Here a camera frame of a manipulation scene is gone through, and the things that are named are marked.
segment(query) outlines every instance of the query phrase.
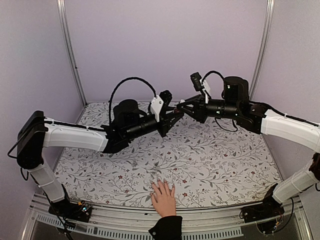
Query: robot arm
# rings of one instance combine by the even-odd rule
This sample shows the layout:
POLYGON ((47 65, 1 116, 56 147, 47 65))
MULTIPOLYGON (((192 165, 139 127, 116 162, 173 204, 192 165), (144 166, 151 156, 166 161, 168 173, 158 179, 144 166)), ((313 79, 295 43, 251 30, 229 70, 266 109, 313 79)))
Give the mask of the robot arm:
POLYGON ((171 100, 172 95, 168 90, 161 92, 151 101, 149 114, 140 110, 135 100, 124 100, 114 107, 111 125, 101 127, 56 121, 44 117, 42 111, 36 111, 18 134, 15 145, 17 163, 31 174, 46 193, 51 205, 50 213, 88 222, 91 205, 70 202, 66 189, 45 161, 43 148, 84 148, 114 154, 128 147, 133 139, 153 131, 165 137, 184 115, 183 112, 173 112, 174 108, 169 107, 171 100))
POLYGON ((205 92, 206 86, 202 84, 200 74, 192 74, 194 88, 201 94, 182 100, 177 109, 200 123, 204 123, 207 117, 232 119, 250 132, 281 137, 315 151, 304 168, 272 186, 262 204, 243 208, 245 222, 277 216, 284 212, 282 203, 320 181, 320 125, 283 114, 266 103, 249 101, 248 82, 240 77, 221 78, 223 99, 211 99, 205 92))

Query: black sleeve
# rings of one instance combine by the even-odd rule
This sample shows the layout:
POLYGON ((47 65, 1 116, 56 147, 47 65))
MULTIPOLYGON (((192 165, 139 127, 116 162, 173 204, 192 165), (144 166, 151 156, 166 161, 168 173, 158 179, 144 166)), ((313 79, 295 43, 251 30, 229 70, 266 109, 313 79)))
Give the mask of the black sleeve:
POLYGON ((181 240, 182 216, 166 216, 161 218, 149 230, 154 240, 181 240))

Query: floral tablecloth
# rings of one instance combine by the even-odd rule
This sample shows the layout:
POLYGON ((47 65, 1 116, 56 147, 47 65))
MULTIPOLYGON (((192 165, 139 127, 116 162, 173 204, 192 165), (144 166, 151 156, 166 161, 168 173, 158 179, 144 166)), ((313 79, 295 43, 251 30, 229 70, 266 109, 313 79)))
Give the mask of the floral tablecloth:
MULTIPOLYGON (((144 111, 147 106, 139 103, 144 111)), ((229 120, 219 122, 233 129, 229 120)), ((107 124, 108 104, 89 104, 79 123, 107 124)), ((259 201, 271 185, 281 181, 261 135, 242 128, 225 131, 213 118, 200 124, 189 116, 167 137, 150 133, 117 154, 66 148, 55 174, 71 198, 132 207, 152 205, 151 181, 157 179, 175 184, 179 208, 259 201)))

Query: cable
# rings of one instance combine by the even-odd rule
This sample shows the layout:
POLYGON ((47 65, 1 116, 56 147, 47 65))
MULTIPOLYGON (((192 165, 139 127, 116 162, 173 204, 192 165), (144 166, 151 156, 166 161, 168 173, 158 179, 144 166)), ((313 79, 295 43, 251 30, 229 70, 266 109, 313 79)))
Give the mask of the cable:
POLYGON ((140 82, 143 82, 144 84, 148 85, 148 87, 152 90, 153 92, 153 95, 154 97, 156 97, 156 90, 154 89, 154 87, 148 83, 146 80, 140 78, 140 77, 137 77, 137 76, 131 76, 131 77, 128 77, 124 80, 122 80, 121 82, 119 82, 116 87, 114 88, 113 92, 111 93, 111 97, 110 97, 110 100, 109 100, 109 125, 111 125, 111 104, 112 104, 112 100, 114 99, 114 95, 117 91, 117 89, 120 87, 120 85, 122 85, 123 83, 127 82, 127 81, 130 81, 130 80, 139 80, 140 82))
POLYGON ((270 106, 269 104, 267 103, 264 103, 264 102, 257 102, 257 101, 249 101, 249 103, 252 103, 252 104, 261 104, 261 105, 265 105, 267 106, 269 109, 271 109, 272 111, 274 111, 275 113, 283 116, 283 117, 286 117, 288 119, 293 119, 293 120, 296 120, 296 121, 299 121, 299 122, 302 122, 302 123, 306 123, 306 124, 310 124, 312 126, 315 126, 315 127, 319 127, 320 125, 317 124, 317 123, 314 123, 314 122, 311 122, 311 121, 308 121, 308 120, 305 120, 305 119, 302 119, 302 118, 299 118, 299 117, 296 117, 296 116, 290 116, 290 115, 286 115, 284 114, 283 112, 280 112, 279 110, 275 109, 274 107, 270 106))
POLYGON ((20 173, 21 173, 23 179, 24 179, 25 181, 28 181, 28 179, 29 179, 29 172, 27 171, 27 172, 26 172, 26 176, 25 176, 25 175, 24 175, 24 172, 23 172, 23 168, 20 167, 20 173))
POLYGON ((318 188, 318 183, 316 183, 314 186, 315 186, 315 190, 317 190, 317 192, 320 192, 320 189, 318 188))
POLYGON ((64 228, 64 234, 65 234, 65 236, 66 236, 67 239, 69 239, 69 240, 74 240, 74 239, 71 237, 71 235, 70 235, 70 233, 69 233, 69 231, 68 231, 68 229, 67 229, 66 223, 62 221, 62 219, 60 218, 60 216, 57 214, 56 210, 55 210, 54 207, 52 206, 51 201, 50 201, 48 195, 47 195, 46 193, 44 193, 44 195, 46 196, 46 199, 48 200, 48 202, 49 202, 49 204, 50 204, 50 206, 51 206, 51 209, 53 210, 54 214, 56 215, 56 217, 57 217, 57 218, 59 219, 59 221, 61 222, 61 224, 62 224, 62 226, 63 226, 63 228, 64 228))
POLYGON ((202 80, 201 80, 201 83, 203 83, 204 80, 206 80, 206 78, 207 78, 210 74, 217 74, 217 75, 220 76, 220 78, 221 78, 222 80, 225 79, 224 76, 222 76, 222 74, 221 74, 220 72, 212 70, 212 71, 207 72, 207 73, 204 75, 204 77, 203 77, 202 80))
POLYGON ((238 131, 238 127, 236 126, 235 121, 234 121, 233 119, 232 119, 232 125, 234 126, 235 130, 228 130, 228 129, 223 128, 223 127, 218 123, 216 117, 214 118, 214 120, 215 120, 216 124, 217 124, 221 129, 223 129, 223 130, 225 130, 225 131, 228 131, 228 132, 231 132, 231 133, 235 133, 235 132, 238 131))
POLYGON ((79 129, 88 129, 88 130, 93 130, 97 132, 106 132, 103 128, 97 128, 93 126, 84 126, 84 125, 79 125, 79 124, 73 124, 73 123, 68 123, 68 122, 62 122, 62 121, 47 121, 47 124, 55 124, 55 125, 61 125, 61 126, 67 126, 67 127, 73 127, 73 128, 79 128, 79 129))
POLYGON ((290 220, 291 220, 291 218, 292 218, 292 216, 294 214, 294 209, 295 209, 294 200, 293 200, 292 197, 290 199, 291 199, 291 202, 292 202, 292 209, 291 209, 290 217, 289 217, 288 221, 285 223, 285 225, 282 228, 275 230, 273 233, 278 233, 278 232, 282 231, 289 224, 289 222, 290 222, 290 220))
POLYGON ((16 143, 13 145, 13 147, 8 151, 7 156, 8 156, 9 158, 11 158, 11 159, 17 159, 16 156, 10 155, 10 154, 12 153, 12 151, 13 151, 13 150, 16 148, 16 146, 21 142, 21 140, 25 137, 25 135, 27 135, 27 134, 31 131, 31 129, 33 129, 35 126, 38 126, 38 125, 41 125, 41 124, 43 124, 43 122, 36 122, 35 124, 32 124, 32 125, 29 127, 29 129, 27 129, 27 130, 22 134, 22 136, 18 139, 18 141, 16 141, 16 143))
POLYGON ((93 130, 93 131, 97 131, 97 132, 105 132, 104 129, 102 128, 96 128, 96 127, 92 127, 92 126, 83 126, 83 125, 79 125, 79 124, 72 124, 72 123, 67 123, 67 122, 62 122, 62 121, 41 121, 41 122, 36 122, 35 124, 32 124, 26 131, 24 131, 24 133, 22 134, 22 136, 16 141, 16 143, 11 147, 11 149, 8 151, 7 156, 11 159, 17 159, 16 156, 12 156, 11 153, 12 151, 17 147, 17 145, 21 142, 21 140, 36 126, 38 125, 42 125, 42 124, 55 124, 55 125, 61 125, 61 126, 67 126, 67 127, 73 127, 73 128, 80 128, 80 129, 88 129, 88 130, 93 130))

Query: purple wall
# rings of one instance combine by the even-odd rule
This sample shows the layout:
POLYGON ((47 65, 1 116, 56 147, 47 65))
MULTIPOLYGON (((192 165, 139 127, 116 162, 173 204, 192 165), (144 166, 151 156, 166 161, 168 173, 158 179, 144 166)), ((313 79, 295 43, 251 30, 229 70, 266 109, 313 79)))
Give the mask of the purple wall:
MULTIPOLYGON (((107 101, 116 84, 137 76, 174 100, 196 95, 190 74, 210 70, 251 80, 267 1, 68 0, 75 58, 89 102, 107 101)), ((211 76, 213 97, 222 81, 211 76)), ((115 100, 149 101, 143 83, 127 82, 115 100)))
MULTIPOLYGON (((320 1, 275 1, 274 16, 254 100, 293 116, 320 122, 320 1)), ((313 155, 306 147, 266 137, 285 178, 313 155)), ((301 194, 315 240, 320 239, 320 195, 311 187, 301 194)))
MULTIPOLYGON (((0 1, 0 239, 17 240, 36 189, 7 151, 35 110, 74 122, 82 106, 55 0, 0 1)), ((57 150, 49 151, 50 164, 57 150)))

